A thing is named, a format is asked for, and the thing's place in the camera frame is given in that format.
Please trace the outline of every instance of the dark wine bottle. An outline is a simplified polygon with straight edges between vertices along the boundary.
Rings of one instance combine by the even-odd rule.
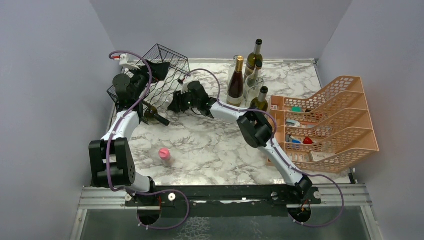
[[[158,109],[156,109],[156,107],[152,106],[146,101],[143,101],[143,104],[147,106],[147,110],[144,112],[144,117],[146,117],[147,119],[156,119],[159,123],[165,126],[168,126],[170,124],[170,121],[168,121],[163,116],[159,115]]]
[[[226,97],[226,103],[236,107],[240,107],[243,101],[243,61],[245,59],[242,56],[237,57],[235,64],[235,70],[232,74],[231,80],[228,86],[228,95]]]
[[[262,39],[256,40],[256,45],[254,46],[254,51],[249,54],[247,57],[246,70],[244,72],[243,80],[246,80],[255,70],[255,60],[264,61],[264,58],[261,55]]]
[[[259,109],[259,110],[267,112],[268,111],[267,93],[268,93],[268,87],[263,86],[260,89],[259,96],[252,100],[250,104],[250,108]]]

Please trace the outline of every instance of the pink cap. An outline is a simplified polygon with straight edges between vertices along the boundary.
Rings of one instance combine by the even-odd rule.
[[[168,160],[171,157],[170,150],[166,147],[159,150],[159,157],[162,160]]]

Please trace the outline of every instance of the wire rack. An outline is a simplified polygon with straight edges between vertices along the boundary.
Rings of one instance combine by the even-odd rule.
[[[144,98],[146,102],[160,110],[164,107],[164,105],[169,104],[172,101],[172,95],[178,90],[179,86],[177,80],[181,79],[184,75],[189,74],[189,59],[186,56],[160,44],[156,44],[152,47],[148,53],[143,56],[143,58],[154,64],[170,63],[169,71],[165,80],[158,83],[152,82],[152,85]],[[144,66],[144,63],[139,60],[136,65],[141,67]],[[124,73],[130,78],[133,77],[133,74],[128,69],[124,69]],[[117,103],[118,97],[116,95],[115,87],[111,86],[107,90],[107,93],[110,95],[112,100]]]

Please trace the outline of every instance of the wall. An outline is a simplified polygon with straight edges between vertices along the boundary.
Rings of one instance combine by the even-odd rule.
[[[90,0],[116,49],[189,58],[319,58],[352,0]]]
[[[318,61],[323,84],[361,76],[380,147],[357,167],[384,239],[424,229],[424,1],[353,0]]]
[[[87,0],[0,2],[0,239],[69,239],[118,65]]]

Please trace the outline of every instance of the white marble pattern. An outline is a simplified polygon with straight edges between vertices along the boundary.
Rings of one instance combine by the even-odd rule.
[[[225,102],[228,67],[221,63],[191,63],[190,69],[208,69],[221,82],[220,99]],[[262,74],[271,95],[307,98],[321,87],[312,63],[265,62]],[[218,85],[204,71],[194,72],[186,81],[199,80],[210,96],[217,96]],[[157,185],[247,185],[283,184],[275,167],[266,166],[266,157],[244,141],[235,123],[195,115],[192,111],[175,114],[166,110],[172,95],[163,97],[158,104],[159,113],[171,124],[143,122],[129,141],[137,172],[150,176]],[[175,163],[162,164],[158,151],[169,148]],[[328,174],[338,183],[349,183],[347,173]],[[313,178],[314,183],[329,183],[324,178]]]

